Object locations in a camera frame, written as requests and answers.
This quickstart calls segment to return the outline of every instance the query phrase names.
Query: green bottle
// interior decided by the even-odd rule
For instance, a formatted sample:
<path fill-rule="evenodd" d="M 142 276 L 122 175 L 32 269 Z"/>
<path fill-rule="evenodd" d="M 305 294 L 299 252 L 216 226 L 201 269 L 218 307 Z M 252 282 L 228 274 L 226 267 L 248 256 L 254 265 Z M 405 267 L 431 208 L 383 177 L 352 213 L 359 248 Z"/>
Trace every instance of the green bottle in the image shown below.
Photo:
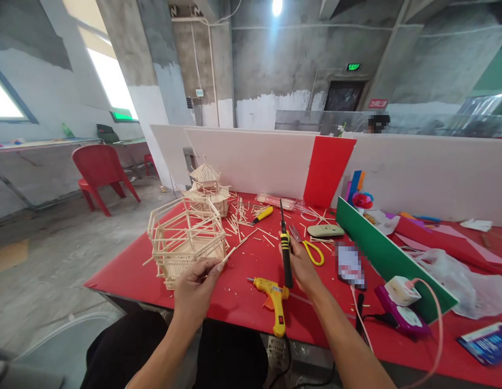
<path fill-rule="evenodd" d="M 62 123 L 62 129 L 64 130 L 64 133 L 66 134 L 66 138 L 74 138 L 73 131 L 71 131 L 65 123 Z"/>

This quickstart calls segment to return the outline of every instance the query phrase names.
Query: scissors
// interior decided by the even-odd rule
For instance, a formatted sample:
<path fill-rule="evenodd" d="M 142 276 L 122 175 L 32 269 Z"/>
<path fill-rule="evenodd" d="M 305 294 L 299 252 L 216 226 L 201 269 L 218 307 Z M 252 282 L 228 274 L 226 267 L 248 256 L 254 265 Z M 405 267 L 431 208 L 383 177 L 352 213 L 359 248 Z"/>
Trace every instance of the scissors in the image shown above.
<path fill-rule="evenodd" d="M 298 230 L 296 229 L 296 227 L 294 225 L 291 224 L 289 226 L 289 230 L 290 230 L 290 233 L 292 234 L 292 236 L 294 237 L 294 239 L 296 239 L 300 243 L 303 243 L 303 245 L 305 246 L 305 249 L 309 253 L 310 260 L 312 261 L 312 263 L 314 265 L 321 266 L 325 263 L 325 256 L 323 255 L 323 253 L 321 252 L 321 250 L 318 247 L 316 247 L 315 245 L 313 245 L 311 242 L 309 242 L 307 240 L 303 240 L 300 237 L 300 234 L 298 233 Z M 312 247 L 314 250 L 316 250 L 318 252 L 318 254 L 320 255 L 321 260 L 319 262 L 316 262 L 314 260 L 314 257 L 312 256 L 312 253 L 310 252 L 309 246 Z"/>

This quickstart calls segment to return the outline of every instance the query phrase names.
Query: concrete floor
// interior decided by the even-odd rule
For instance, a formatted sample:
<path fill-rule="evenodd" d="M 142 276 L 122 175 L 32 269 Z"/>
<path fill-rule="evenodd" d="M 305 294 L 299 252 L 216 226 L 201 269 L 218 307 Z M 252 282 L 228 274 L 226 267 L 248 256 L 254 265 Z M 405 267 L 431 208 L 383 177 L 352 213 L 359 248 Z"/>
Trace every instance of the concrete floor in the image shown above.
<path fill-rule="evenodd" d="M 74 197 L 0 227 L 0 247 L 29 239 L 27 261 L 0 273 L 0 348 L 19 354 L 70 315 L 115 310 L 83 283 L 146 231 L 150 211 L 175 200 L 156 178 L 133 185 L 141 203 L 127 190 L 124 199 L 100 191 L 110 218 Z"/>

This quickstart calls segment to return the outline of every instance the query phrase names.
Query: red tablecloth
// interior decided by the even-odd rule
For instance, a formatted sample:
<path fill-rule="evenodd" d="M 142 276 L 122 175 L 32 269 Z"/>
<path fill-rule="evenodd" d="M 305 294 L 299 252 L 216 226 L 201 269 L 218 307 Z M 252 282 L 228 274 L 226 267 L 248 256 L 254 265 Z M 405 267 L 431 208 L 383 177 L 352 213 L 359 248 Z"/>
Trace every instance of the red tablecloth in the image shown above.
<path fill-rule="evenodd" d="M 250 200 L 251 204 L 256 204 L 255 195 L 242 193 L 242 197 L 246 201 Z M 172 210 L 165 216 L 165 219 L 173 217 L 178 212 L 177 208 Z M 299 223 L 306 226 L 316 224 L 315 222 L 307 222 L 299 214 L 286 212 L 286 215 L 292 218 L 286 218 L 287 224 L 294 223 L 300 234 L 303 234 L 303 227 Z M 280 229 L 280 219 L 280 212 L 275 209 L 273 214 L 259 222 L 257 227 L 277 236 Z M 228 222 L 224 220 L 223 225 L 227 227 Z M 474 241 L 483 244 L 479 232 L 465 229 L 458 224 L 451 225 Z M 240 226 L 240 229 L 247 235 L 254 228 Z M 502 229 L 496 228 L 493 231 L 502 236 Z M 239 239 L 236 234 L 232 235 L 227 240 L 230 246 L 234 247 L 239 243 Z M 260 231 L 255 232 L 253 237 L 261 238 L 262 241 L 250 238 L 232 254 L 213 293 L 208 317 L 264 333 L 272 333 L 274 314 L 262 307 L 267 296 L 247 281 L 248 277 L 262 277 L 275 280 L 280 286 L 283 286 L 282 257 L 276 247 L 278 241 L 266 235 L 275 244 L 275 247 L 272 247 L 262 235 L 263 233 Z M 502 257 L 502 239 L 491 235 L 489 235 L 489 239 L 492 244 L 491 251 Z M 324 248 L 323 244 L 316 243 L 316 245 L 325 255 L 325 264 L 316 267 L 318 274 L 329 291 L 336 297 L 343 311 L 347 314 L 355 314 L 352 311 L 353 299 L 349 286 L 337 279 L 334 254 Z M 84 286 L 113 296 L 173 309 L 174 299 L 171 298 L 173 291 L 168 291 L 163 284 L 163 279 L 155 276 L 157 273 L 155 264 L 151 262 L 142 266 L 142 263 L 150 258 L 151 254 L 152 245 L 144 233 L 87 281 Z M 371 266 L 365 268 L 365 275 L 368 282 L 368 292 L 366 292 L 364 303 L 370 307 L 365 307 L 363 313 L 382 313 L 383 310 L 373 290 L 384 281 Z M 306 297 L 296 283 L 291 293 Z M 328 342 L 318 318 L 309 304 L 296 298 L 289 298 L 283 302 L 283 308 L 287 335 L 290 339 L 328 348 Z M 470 320 L 453 312 L 448 313 L 444 317 L 444 352 L 438 373 L 502 388 L 502 364 L 496 367 L 484 367 L 456 342 L 458 336 L 497 321 L 502 321 L 502 315 Z M 431 369 L 437 349 L 435 338 L 414 343 L 382 324 L 372 321 L 367 322 L 366 327 L 375 355 L 379 359 L 425 371 Z M 432 329 L 434 334 L 438 333 L 437 324 L 434 324 Z"/>

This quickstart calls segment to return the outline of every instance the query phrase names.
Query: green exit sign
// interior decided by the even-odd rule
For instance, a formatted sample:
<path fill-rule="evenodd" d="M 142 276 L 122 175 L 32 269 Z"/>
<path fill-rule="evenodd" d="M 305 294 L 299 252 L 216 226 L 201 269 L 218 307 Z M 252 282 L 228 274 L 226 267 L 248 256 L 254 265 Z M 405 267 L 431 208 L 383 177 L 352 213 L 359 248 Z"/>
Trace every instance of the green exit sign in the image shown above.
<path fill-rule="evenodd" d="M 357 71 L 361 68 L 361 64 L 348 64 L 347 71 Z"/>

